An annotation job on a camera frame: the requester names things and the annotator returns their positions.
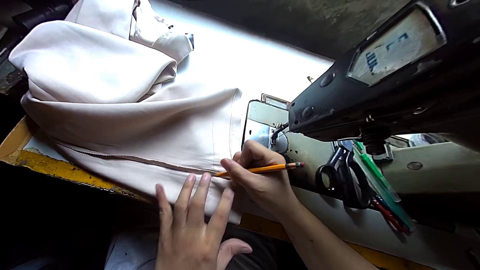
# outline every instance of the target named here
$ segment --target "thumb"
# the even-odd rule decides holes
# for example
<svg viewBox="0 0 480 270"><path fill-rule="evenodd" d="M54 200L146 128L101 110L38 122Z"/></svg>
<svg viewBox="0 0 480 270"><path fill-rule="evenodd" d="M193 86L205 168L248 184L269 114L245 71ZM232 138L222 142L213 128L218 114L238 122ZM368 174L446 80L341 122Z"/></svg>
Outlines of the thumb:
<svg viewBox="0 0 480 270"><path fill-rule="evenodd" d="M239 183L243 187L253 187L253 180L257 175L251 173L233 160L222 159L220 163L223 168L228 171L228 174L233 181Z"/></svg>
<svg viewBox="0 0 480 270"><path fill-rule="evenodd" d="M235 254L251 253L252 247L246 242L231 238L220 245L218 257L216 259L216 270L224 270Z"/></svg>

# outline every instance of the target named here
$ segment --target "finger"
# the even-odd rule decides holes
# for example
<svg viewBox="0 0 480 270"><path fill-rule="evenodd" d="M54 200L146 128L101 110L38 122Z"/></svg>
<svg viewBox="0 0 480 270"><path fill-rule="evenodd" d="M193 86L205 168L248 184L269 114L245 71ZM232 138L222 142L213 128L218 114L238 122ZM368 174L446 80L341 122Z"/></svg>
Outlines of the finger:
<svg viewBox="0 0 480 270"><path fill-rule="evenodd" d="M248 140L243 144L242 154L237 162L242 167L248 168L250 165L261 167L284 164L285 159L256 141Z"/></svg>
<svg viewBox="0 0 480 270"><path fill-rule="evenodd" d="M246 168L242 167L240 164L229 159L222 159L220 161L223 168L227 170L230 175L230 179L239 183L245 188L254 188L255 182L258 181L259 175L248 171Z"/></svg>
<svg viewBox="0 0 480 270"><path fill-rule="evenodd" d="M207 172L202 175L195 195L193 195L188 205L187 226L195 227L199 224L205 224L205 201L211 179L212 176Z"/></svg>
<svg viewBox="0 0 480 270"><path fill-rule="evenodd" d="M251 253L252 251L252 247L240 239L231 238L226 240L220 245L216 259L216 270L224 270L234 255Z"/></svg>
<svg viewBox="0 0 480 270"><path fill-rule="evenodd" d="M212 239L213 243L220 244L220 241L222 241L222 236L227 226L232 203L233 191L227 187L223 190L220 203L215 209L215 212L213 213L212 218L207 225L206 233L207 236Z"/></svg>
<svg viewBox="0 0 480 270"><path fill-rule="evenodd" d="M170 228L172 226L172 207L168 202L163 186L156 184L155 189L160 213L160 239L162 241L167 241L168 237L170 236Z"/></svg>
<svg viewBox="0 0 480 270"><path fill-rule="evenodd" d="M189 174L180 190L179 197L177 198L177 202L173 209L173 223L175 228L183 229L183 227L185 227L188 213L188 202L190 201L196 178L195 174Z"/></svg>
<svg viewBox="0 0 480 270"><path fill-rule="evenodd" d="M232 160L235 161L235 162L237 162L237 161L240 159L240 157L241 157L241 151L235 153L235 155L233 155Z"/></svg>

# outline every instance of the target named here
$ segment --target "hand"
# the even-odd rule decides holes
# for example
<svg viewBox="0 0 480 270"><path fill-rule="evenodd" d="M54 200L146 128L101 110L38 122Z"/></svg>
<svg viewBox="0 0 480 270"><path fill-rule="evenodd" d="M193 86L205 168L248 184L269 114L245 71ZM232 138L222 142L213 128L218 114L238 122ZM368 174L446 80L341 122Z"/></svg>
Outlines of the hand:
<svg viewBox="0 0 480 270"><path fill-rule="evenodd" d="M242 185L257 204L277 218L300 203L290 186L287 171L255 174L245 169L285 164L280 154L255 141L246 141L242 152L236 153L233 160L223 159L221 164L234 183Z"/></svg>
<svg viewBox="0 0 480 270"><path fill-rule="evenodd" d="M202 175L195 195L190 199L195 175L190 174L180 191L172 211L162 185L156 185L160 207L160 239L156 270L223 270L238 253L250 253L252 248L239 239L229 239L220 245L228 222L233 191L226 188L208 225L204 221L205 200L211 176Z"/></svg>

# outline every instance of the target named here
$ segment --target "sewing machine label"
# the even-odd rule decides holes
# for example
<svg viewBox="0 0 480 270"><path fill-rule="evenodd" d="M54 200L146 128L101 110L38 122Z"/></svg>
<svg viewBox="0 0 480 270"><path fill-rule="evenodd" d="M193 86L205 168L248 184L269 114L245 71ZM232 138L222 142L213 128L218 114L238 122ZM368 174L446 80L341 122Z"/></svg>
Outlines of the sewing machine label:
<svg viewBox="0 0 480 270"><path fill-rule="evenodd" d="M444 44L428 18L415 9L360 52L348 77L372 86Z"/></svg>

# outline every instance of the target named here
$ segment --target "yellow table edge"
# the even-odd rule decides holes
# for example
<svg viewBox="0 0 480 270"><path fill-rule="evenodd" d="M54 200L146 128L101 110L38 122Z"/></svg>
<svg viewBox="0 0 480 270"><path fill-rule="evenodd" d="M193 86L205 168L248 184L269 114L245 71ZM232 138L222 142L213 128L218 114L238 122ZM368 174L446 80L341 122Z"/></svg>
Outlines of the yellow table edge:
<svg viewBox="0 0 480 270"><path fill-rule="evenodd" d="M112 193L128 196L140 201L153 203L151 197L131 191L100 176L95 176L83 168L77 167L63 160L35 153L36 149L24 149L32 137L31 128L25 117L10 132L0 146L0 160L14 166L23 166L39 173L61 178L77 184L100 188ZM283 226L248 213L243 213L240 227L271 237L289 241ZM381 251L373 250L361 245L348 243L355 251L361 254L373 265L388 270L432 270L432 268L396 257Z"/></svg>

